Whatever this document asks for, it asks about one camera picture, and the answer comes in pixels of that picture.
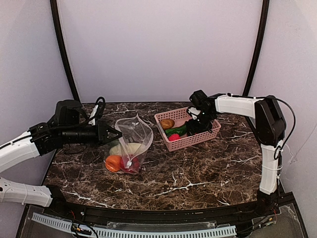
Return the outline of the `red toy fruit front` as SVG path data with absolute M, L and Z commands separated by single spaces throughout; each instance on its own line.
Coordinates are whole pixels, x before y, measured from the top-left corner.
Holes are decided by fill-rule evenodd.
M 179 140 L 180 139 L 180 135 L 179 134 L 172 134 L 169 138 L 168 138 L 168 140 L 169 141 L 176 141 L 176 140 Z

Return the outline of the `red toy fruit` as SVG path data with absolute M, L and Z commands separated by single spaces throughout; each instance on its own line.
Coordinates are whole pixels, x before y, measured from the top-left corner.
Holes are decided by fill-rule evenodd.
M 168 140 L 169 141 L 176 141 L 176 140 L 179 140 L 180 139 L 180 135 L 179 134 L 172 134 L 169 138 L 168 138 Z
M 133 158 L 132 165 L 130 168 L 137 171 L 139 169 L 139 166 L 140 166 L 139 159 L 137 157 Z

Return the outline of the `clear zip top bag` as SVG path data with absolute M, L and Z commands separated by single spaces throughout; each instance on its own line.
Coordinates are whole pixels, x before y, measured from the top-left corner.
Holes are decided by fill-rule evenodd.
M 105 158 L 105 168 L 111 173 L 136 175 L 147 156 L 154 133 L 138 115 L 117 120 L 115 129 L 122 136 Z

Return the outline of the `green toy cucumber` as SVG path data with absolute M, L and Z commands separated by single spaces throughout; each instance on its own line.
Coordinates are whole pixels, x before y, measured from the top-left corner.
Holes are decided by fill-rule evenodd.
M 179 127 L 169 128 L 165 130 L 165 134 L 167 137 L 172 136 L 173 134 L 178 134 L 179 136 L 183 136 L 187 133 L 186 124 L 183 124 Z

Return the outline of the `left black frame post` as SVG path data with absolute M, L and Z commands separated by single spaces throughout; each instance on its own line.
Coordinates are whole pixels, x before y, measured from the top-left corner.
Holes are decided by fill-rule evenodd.
M 69 58 L 67 55 L 66 45 L 64 42 L 57 0 L 50 0 L 50 6 L 51 6 L 51 13 L 52 13 L 53 25 L 54 25 L 54 30 L 55 30 L 55 36 L 56 36 L 62 64 L 64 67 L 64 72 L 65 72 L 66 79 L 68 82 L 68 86 L 69 86 L 69 89 L 70 89 L 70 92 L 71 92 L 73 99 L 80 101 L 78 90 L 76 88 L 75 80 L 74 80 L 74 77 L 72 74 Z

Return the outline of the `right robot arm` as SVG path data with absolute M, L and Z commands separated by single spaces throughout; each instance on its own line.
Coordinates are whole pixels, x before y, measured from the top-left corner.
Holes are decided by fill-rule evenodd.
M 192 105 L 187 114 L 187 132 L 194 135 L 211 132 L 212 123 L 219 114 L 244 116 L 262 151 L 262 175 L 257 191 L 254 213 L 262 215 L 279 204 L 279 182 L 282 170 L 282 152 L 290 138 L 286 135 L 286 120 L 280 104 L 289 106 L 273 95 L 264 97 L 240 96 L 231 93 L 207 96 L 202 90 L 189 98 Z

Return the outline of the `white toy radish with leaves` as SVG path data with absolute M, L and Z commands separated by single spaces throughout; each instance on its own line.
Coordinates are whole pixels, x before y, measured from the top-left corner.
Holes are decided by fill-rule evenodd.
M 126 143 L 125 145 L 121 145 L 119 143 L 118 145 L 115 145 L 110 149 L 109 154 L 118 156 L 122 156 L 123 154 L 134 155 L 139 153 L 143 149 L 144 145 L 141 143 Z

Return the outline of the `right black frame post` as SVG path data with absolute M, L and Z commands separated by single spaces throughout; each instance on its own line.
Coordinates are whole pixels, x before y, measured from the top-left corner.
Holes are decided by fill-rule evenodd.
M 242 93 L 243 96 L 248 96 L 249 92 L 251 90 L 251 87 L 252 87 L 254 75 L 255 75 L 255 72 L 257 69 L 257 64 L 258 64 L 261 49 L 262 49 L 264 33 L 265 33 L 265 28 L 266 28 L 266 23 L 267 23 L 267 17 L 268 17 L 268 11 L 269 11 L 269 3 L 270 3 L 270 0 L 263 0 L 262 1 L 262 9 L 261 9 L 259 27 L 258 27 L 258 32 L 257 32 L 257 37 L 256 37 L 256 42 L 255 42 L 252 60 L 250 63 L 249 72 L 248 72 L 246 83 L 245 83 L 244 90 Z

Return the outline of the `black front table rail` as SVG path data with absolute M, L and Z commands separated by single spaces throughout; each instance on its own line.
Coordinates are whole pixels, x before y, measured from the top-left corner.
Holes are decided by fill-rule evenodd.
M 280 211 L 278 207 L 280 198 L 276 192 L 272 196 L 258 193 L 257 201 L 231 206 L 179 211 L 142 211 L 92 207 L 67 202 L 57 187 L 51 188 L 54 195 L 53 203 L 44 209 L 44 213 L 87 225 L 106 225 L 109 222 L 171 225 L 215 221 L 218 225 L 231 224 L 246 229 L 252 219 Z

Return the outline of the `orange toy fruit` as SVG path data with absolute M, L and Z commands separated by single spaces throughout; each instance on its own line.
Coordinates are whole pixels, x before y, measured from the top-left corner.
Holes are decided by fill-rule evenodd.
M 105 167 L 108 171 L 116 173 L 120 171 L 121 157 L 118 155 L 109 155 L 105 160 Z

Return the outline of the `black frame post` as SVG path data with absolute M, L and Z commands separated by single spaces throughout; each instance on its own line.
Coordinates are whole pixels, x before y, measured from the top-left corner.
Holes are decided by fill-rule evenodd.
M 249 72 L 248 72 L 246 83 L 245 83 L 244 90 L 242 93 L 243 96 L 248 96 L 249 92 L 251 90 L 251 87 L 252 87 L 254 75 L 255 75 L 255 72 L 257 69 L 257 64 L 258 64 L 261 49 L 262 49 L 264 33 L 265 33 L 265 28 L 266 28 L 266 23 L 267 23 L 267 17 L 268 17 L 268 11 L 269 11 L 269 3 L 270 3 L 270 0 L 263 0 L 262 1 L 262 9 L 261 9 L 259 27 L 258 27 L 258 32 L 257 32 L 257 37 L 256 37 L 256 42 L 255 42 L 252 60 L 250 63 Z
M 68 86 L 69 86 L 69 89 L 70 89 L 70 92 L 71 92 L 73 99 L 80 101 L 78 90 L 76 88 L 75 80 L 74 80 L 74 77 L 72 74 L 69 58 L 67 55 L 66 45 L 64 42 L 57 0 L 50 0 L 50 6 L 51 6 L 51 13 L 52 13 L 53 25 L 54 25 L 54 30 L 55 30 L 55 36 L 56 36 L 62 64 L 64 67 L 64 72 L 65 72 L 66 79 L 68 82 Z

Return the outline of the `red toy tomato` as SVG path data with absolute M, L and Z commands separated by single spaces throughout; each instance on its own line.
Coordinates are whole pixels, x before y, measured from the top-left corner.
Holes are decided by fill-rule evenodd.
M 130 168 L 127 168 L 126 165 L 127 165 L 126 159 L 124 157 L 122 157 L 120 159 L 120 169 L 121 169 L 121 171 L 124 172 L 124 173 L 131 173 Z

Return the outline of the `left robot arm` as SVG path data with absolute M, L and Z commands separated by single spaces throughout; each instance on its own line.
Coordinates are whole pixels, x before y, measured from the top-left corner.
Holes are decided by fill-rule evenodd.
M 106 106 L 99 97 L 90 115 L 76 100 L 59 101 L 48 122 L 39 123 L 19 137 L 0 147 L 0 170 L 6 171 L 29 159 L 46 155 L 64 145 L 84 144 L 103 146 L 122 137 L 122 133 L 102 120 Z M 1 202 L 52 207 L 64 202 L 60 189 L 54 185 L 35 186 L 0 180 Z

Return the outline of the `brown toy potato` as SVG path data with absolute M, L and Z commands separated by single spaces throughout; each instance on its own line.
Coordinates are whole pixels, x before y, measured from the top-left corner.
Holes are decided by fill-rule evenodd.
M 175 125 L 175 122 L 172 119 L 162 119 L 160 121 L 160 125 L 163 128 L 163 130 L 166 130 L 166 129 L 173 128 Z

